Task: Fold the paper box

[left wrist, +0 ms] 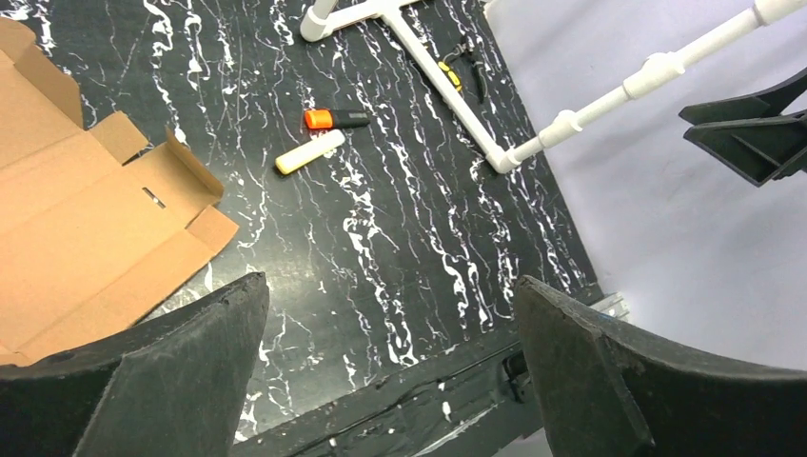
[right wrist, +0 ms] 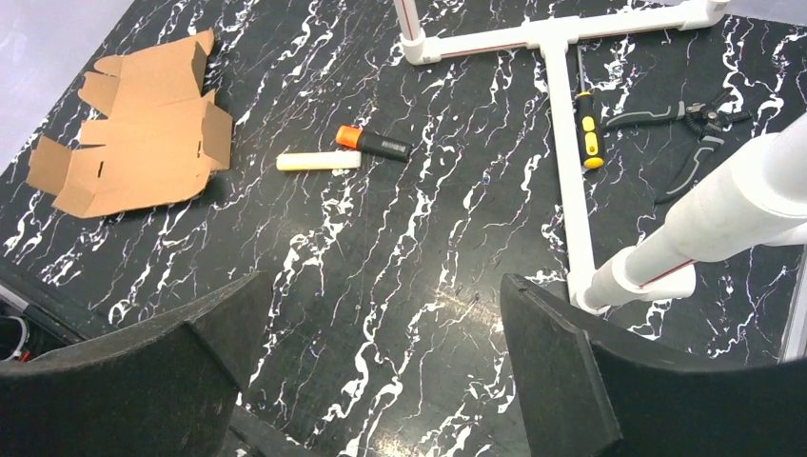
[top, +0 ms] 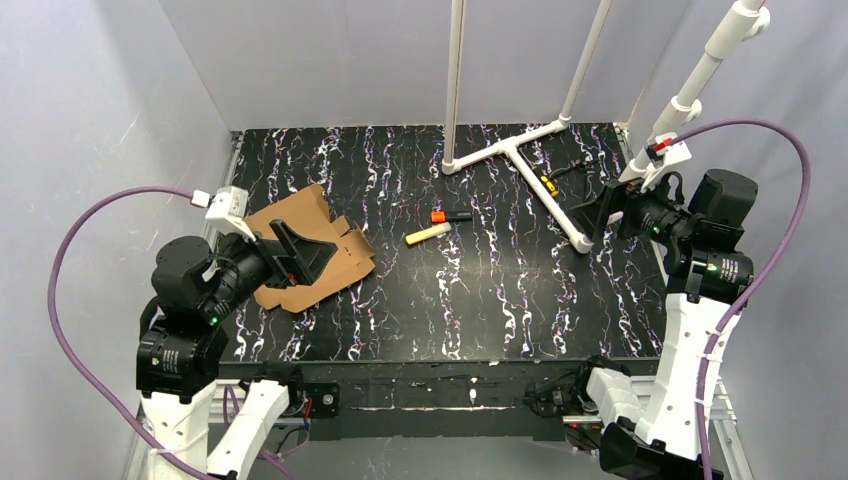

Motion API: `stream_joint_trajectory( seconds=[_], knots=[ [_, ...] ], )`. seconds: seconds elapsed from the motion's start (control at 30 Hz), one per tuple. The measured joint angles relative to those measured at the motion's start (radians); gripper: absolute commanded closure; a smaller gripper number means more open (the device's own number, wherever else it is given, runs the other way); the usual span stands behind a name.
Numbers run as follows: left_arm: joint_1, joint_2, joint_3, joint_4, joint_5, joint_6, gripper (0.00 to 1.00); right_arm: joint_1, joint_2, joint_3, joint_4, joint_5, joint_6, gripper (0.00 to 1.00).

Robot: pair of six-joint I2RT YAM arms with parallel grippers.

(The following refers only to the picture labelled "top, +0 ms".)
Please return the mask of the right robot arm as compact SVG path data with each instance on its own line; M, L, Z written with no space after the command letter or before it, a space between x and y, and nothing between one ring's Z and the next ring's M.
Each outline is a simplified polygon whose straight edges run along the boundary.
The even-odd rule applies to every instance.
M722 477L707 457L709 414L725 345L739 319L732 306L755 277L752 260L737 245L757 195L754 180L711 169L691 198L673 172L656 186L611 181L597 199L578 207L580 219L596 228L620 213L620 238L641 236L665 249L666 332L649 399L640 401L626 366L598 355L524 393L524 403L540 417L597 416L603 429L595 447L606 473Z

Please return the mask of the brown cardboard box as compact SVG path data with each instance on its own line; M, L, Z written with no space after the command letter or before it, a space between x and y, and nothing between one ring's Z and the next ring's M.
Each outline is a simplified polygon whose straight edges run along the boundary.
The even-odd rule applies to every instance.
M361 229L331 213L325 190L305 187L245 218L271 242L283 275L254 294L264 309L300 313L354 283L375 268L375 255Z

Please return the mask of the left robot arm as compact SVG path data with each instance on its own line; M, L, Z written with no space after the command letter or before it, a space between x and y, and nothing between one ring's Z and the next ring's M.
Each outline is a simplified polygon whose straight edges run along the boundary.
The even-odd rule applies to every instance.
M212 401L228 342L222 323L264 286L311 285L337 247L306 239L283 221L270 223L268 238L229 233L211 247L197 236L167 243L156 257L152 285L159 315L140 337L136 387L145 432L157 441L148 476L244 479L289 406L308 398L300 366L264 363L214 449L208 447Z

